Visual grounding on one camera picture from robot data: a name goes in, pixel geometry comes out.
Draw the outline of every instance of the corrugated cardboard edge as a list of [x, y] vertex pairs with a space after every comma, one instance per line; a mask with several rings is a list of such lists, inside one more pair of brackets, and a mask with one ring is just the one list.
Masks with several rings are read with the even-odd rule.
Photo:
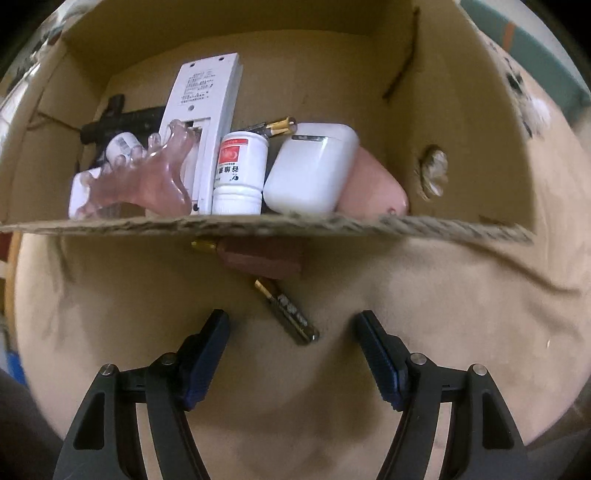
[[529, 243], [533, 234], [525, 228], [482, 225], [431, 217], [385, 216], [366, 223], [339, 215], [331, 216], [192, 216], [178, 219], [131, 218], [83, 220], [80, 222], [33, 222], [0, 227], [0, 231], [23, 231], [43, 235], [171, 235], [197, 236], [358, 236], [387, 235], [437, 238], [454, 241], [504, 240]]

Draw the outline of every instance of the translucent pink plastic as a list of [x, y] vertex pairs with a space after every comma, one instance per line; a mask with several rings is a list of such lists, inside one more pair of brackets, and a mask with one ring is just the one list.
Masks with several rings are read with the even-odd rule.
[[191, 198], [180, 173], [196, 134], [179, 120], [170, 122], [170, 130], [164, 145], [160, 135], [152, 134], [147, 152], [135, 147], [130, 161], [119, 155], [102, 167], [97, 178], [83, 174], [80, 181], [88, 186], [89, 197], [76, 217], [98, 217], [99, 210], [117, 203], [133, 203], [165, 217], [189, 215]]

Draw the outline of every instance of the barcode label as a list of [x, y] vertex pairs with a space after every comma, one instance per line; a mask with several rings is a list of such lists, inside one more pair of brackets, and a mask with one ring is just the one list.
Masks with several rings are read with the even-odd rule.
[[123, 155], [129, 155], [131, 153], [131, 147], [127, 144], [123, 137], [119, 137], [117, 139], [117, 145], [119, 145]]

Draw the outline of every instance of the cardboard box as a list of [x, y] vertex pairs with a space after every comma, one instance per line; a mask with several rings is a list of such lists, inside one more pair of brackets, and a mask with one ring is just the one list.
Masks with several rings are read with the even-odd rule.
[[[79, 129], [107, 99], [124, 93], [126, 111], [165, 105], [183, 63], [232, 52], [244, 65], [233, 128], [286, 115], [348, 124], [401, 182], [413, 216], [67, 220], [74, 167], [87, 168], [94, 150], [81, 145]], [[1, 147], [2, 230], [523, 241], [534, 227], [519, 120], [452, 0], [104, 0], [67, 29], [27, 82]], [[448, 156], [449, 182], [428, 200], [417, 168], [432, 145]]]

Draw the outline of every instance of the pink object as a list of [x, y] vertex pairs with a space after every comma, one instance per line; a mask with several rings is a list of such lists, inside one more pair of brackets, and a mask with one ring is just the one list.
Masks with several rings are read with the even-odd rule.
[[408, 197], [390, 172], [360, 147], [336, 211], [357, 220], [404, 216], [408, 214]]
[[170, 130], [170, 139], [164, 145], [160, 135], [152, 134], [147, 152], [134, 147], [131, 160], [117, 156], [112, 165], [102, 167], [97, 178], [84, 173], [80, 181], [89, 188], [88, 201], [77, 210], [76, 217], [97, 217], [101, 209], [117, 203], [133, 203], [161, 216], [189, 215], [191, 198], [180, 172], [196, 135], [179, 120], [170, 122]]

